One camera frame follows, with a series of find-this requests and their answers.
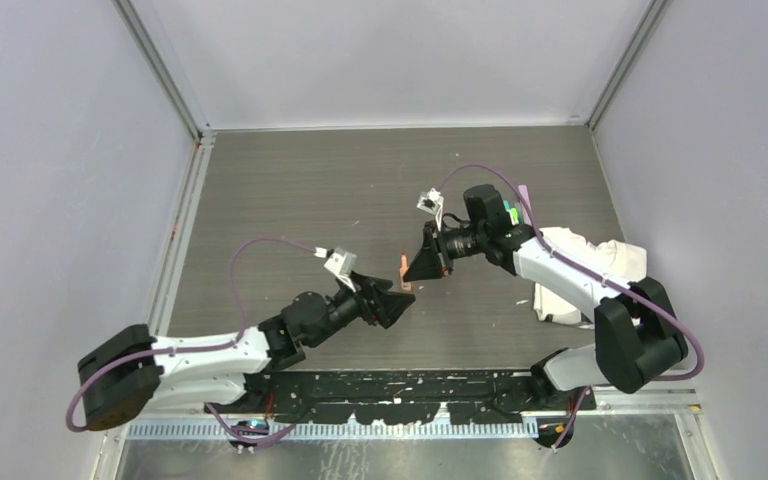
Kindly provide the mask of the orange highlighter pen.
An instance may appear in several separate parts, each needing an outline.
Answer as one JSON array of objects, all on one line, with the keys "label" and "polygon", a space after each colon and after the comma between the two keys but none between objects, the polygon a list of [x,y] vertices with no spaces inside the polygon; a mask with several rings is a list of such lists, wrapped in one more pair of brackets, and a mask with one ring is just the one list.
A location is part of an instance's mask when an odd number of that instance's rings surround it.
[{"label": "orange highlighter pen", "polygon": [[414,291],[413,285],[411,282],[406,280],[406,274],[408,270],[409,270],[408,255],[402,252],[400,255],[400,266],[399,266],[399,278],[401,283],[401,289],[405,293],[412,293]]}]

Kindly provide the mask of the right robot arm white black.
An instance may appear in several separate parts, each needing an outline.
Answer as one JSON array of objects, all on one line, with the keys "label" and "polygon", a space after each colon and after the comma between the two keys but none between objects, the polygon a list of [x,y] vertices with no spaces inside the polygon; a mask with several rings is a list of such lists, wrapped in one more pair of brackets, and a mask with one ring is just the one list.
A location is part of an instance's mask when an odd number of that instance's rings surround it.
[{"label": "right robot arm white black", "polygon": [[530,369],[527,389],[542,408],[556,409],[571,391],[608,384],[632,394],[660,378],[689,353],[665,288],[646,277],[631,281],[599,273],[550,244],[490,184],[463,194],[467,220],[445,224],[444,197],[431,189],[418,209],[431,214],[423,242],[403,274],[406,282],[441,279],[457,259],[478,254],[508,273],[548,288],[594,325],[594,342],[562,349]]}]

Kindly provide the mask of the pink highlighter pen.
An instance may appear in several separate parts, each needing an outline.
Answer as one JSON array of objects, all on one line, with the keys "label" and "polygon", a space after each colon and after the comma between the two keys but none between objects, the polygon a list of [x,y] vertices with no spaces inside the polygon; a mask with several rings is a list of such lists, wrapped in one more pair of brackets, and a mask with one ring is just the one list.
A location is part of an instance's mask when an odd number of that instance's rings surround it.
[{"label": "pink highlighter pen", "polygon": [[526,185],[521,184],[517,186],[518,189],[518,195],[520,197],[520,203],[523,205],[524,209],[531,209],[531,203],[529,198],[529,191]]}]

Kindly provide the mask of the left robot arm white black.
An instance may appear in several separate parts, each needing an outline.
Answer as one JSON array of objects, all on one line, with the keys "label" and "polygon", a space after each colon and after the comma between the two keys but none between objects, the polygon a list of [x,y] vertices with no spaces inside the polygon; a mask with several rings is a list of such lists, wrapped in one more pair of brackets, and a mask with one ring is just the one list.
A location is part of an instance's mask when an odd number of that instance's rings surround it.
[{"label": "left robot arm white black", "polygon": [[322,295],[298,294],[280,312],[240,332],[165,337],[145,324],[120,330],[77,364],[80,387],[67,408],[73,432],[105,431],[146,407],[234,404],[260,410],[267,387],[253,375],[285,370],[355,320],[387,329],[416,298],[390,280],[353,272],[348,284]]}]

